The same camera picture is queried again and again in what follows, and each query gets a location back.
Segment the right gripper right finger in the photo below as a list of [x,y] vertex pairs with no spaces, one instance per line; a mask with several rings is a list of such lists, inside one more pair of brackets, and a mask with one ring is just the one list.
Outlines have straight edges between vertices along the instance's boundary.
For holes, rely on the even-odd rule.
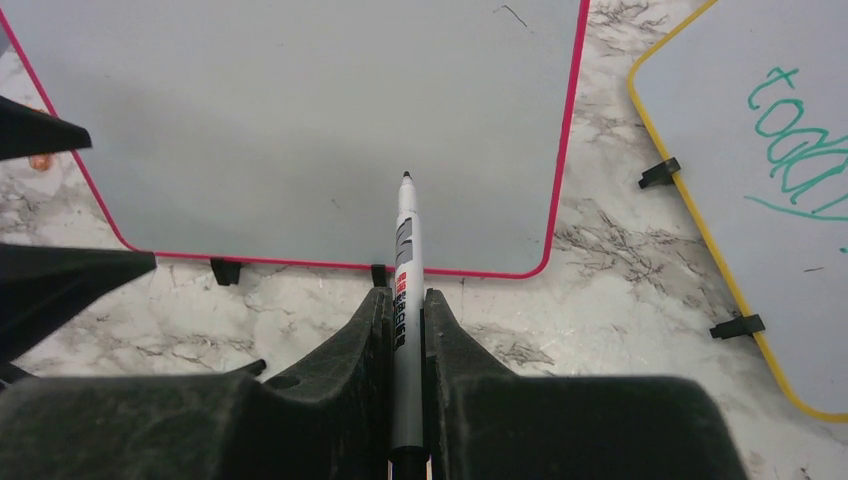
[[521,376],[424,304],[438,479],[743,479],[715,402],[671,376]]

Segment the white whiteboard marker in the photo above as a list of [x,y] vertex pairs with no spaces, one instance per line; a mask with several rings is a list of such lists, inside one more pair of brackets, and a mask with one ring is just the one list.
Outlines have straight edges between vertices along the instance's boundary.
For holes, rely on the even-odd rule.
[[403,174],[395,233],[393,299],[393,414],[389,461],[393,479],[425,479],[429,452],[423,411],[424,266],[417,193]]

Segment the red framed whiteboard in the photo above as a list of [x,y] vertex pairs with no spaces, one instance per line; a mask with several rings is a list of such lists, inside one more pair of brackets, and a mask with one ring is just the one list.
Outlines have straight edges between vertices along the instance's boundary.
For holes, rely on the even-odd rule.
[[5,1],[116,237],[163,256],[391,265],[404,172],[431,274],[548,262],[585,1]]

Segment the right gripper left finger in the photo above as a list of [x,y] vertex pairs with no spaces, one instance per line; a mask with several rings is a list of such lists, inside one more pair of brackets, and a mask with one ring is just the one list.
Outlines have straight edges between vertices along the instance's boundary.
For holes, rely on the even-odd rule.
[[285,371],[31,378],[1,396],[5,479],[383,479],[385,288]]

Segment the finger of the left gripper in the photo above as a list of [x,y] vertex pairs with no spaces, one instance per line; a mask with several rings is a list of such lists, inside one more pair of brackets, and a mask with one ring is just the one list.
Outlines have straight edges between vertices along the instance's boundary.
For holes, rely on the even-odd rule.
[[153,271],[152,253],[1,245],[1,369],[102,296]]
[[2,161],[91,147],[85,128],[1,97]]

